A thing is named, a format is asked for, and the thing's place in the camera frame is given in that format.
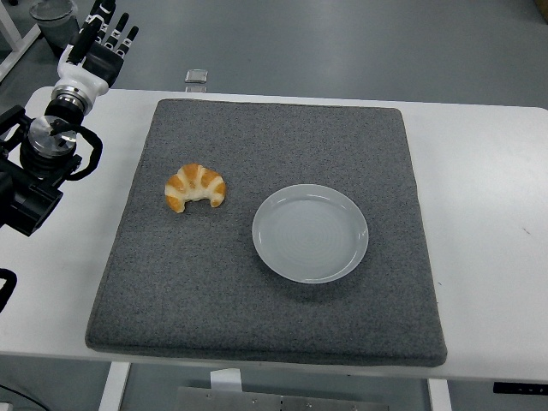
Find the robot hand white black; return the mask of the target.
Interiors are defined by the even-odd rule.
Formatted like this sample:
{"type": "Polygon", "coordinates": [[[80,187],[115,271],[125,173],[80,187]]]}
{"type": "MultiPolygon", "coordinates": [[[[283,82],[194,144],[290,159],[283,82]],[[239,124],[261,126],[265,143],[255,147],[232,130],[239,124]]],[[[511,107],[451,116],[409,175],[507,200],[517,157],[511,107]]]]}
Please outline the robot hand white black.
{"type": "Polygon", "coordinates": [[[53,98],[72,94],[91,104],[114,85],[139,31],[134,26],[124,33],[129,14],[122,14],[114,23],[115,11],[115,1],[93,4],[82,28],[68,42],[60,57],[59,81],[54,86],[53,98]]]}

